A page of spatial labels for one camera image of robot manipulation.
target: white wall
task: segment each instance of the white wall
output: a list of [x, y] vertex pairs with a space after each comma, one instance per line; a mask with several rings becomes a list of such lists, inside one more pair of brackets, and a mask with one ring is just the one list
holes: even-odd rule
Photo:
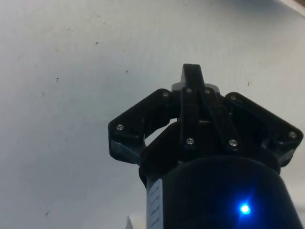
[[[304, 37], [269, 0], [1, 0], [0, 228], [119, 229], [145, 209], [107, 124], [186, 62], [305, 130]], [[304, 147], [283, 169], [299, 207]]]

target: white label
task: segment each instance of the white label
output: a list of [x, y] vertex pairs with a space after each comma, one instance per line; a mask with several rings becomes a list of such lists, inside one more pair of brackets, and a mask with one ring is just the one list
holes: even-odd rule
[[157, 180], [147, 194], [147, 229], [163, 229], [162, 180]]

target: silver screw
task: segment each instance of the silver screw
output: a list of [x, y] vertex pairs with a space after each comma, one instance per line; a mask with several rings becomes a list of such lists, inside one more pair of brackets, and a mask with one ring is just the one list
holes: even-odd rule
[[124, 129], [124, 126], [123, 126], [122, 124], [118, 124], [118, 125], [116, 126], [116, 129], [117, 129], [117, 130], [123, 130], [123, 129]]
[[296, 137], [297, 137], [296, 132], [290, 131], [290, 132], [289, 132], [289, 137], [291, 137], [291, 138], [296, 138]]
[[238, 146], [238, 142], [237, 142], [235, 139], [231, 139], [231, 140], [229, 141], [229, 144], [230, 144], [230, 146], [233, 146], [233, 147]]
[[192, 138], [188, 138], [188, 139], [186, 140], [186, 143], [187, 143], [188, 145], [194, 145], [194, 144], [195, 144], [195, 141], [194, 141], [194, 139], [192, 139]]

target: dark speck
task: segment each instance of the dark speck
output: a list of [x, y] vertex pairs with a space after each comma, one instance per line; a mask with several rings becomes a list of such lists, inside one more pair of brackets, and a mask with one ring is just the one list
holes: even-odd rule
[[46, 217], [48, 217], [48, 215], [51, 213], [51, 211], [48, 211], [47, 213], [46, 213]]

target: blue led light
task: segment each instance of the blue led light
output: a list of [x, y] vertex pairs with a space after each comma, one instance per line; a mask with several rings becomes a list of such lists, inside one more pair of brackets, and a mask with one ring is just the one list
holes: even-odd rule
[[247, 215], [250, 213], [250, 207], [247, 205], [247, 204], [243, 204], [241, 207], [240, 207], [240, 211]]

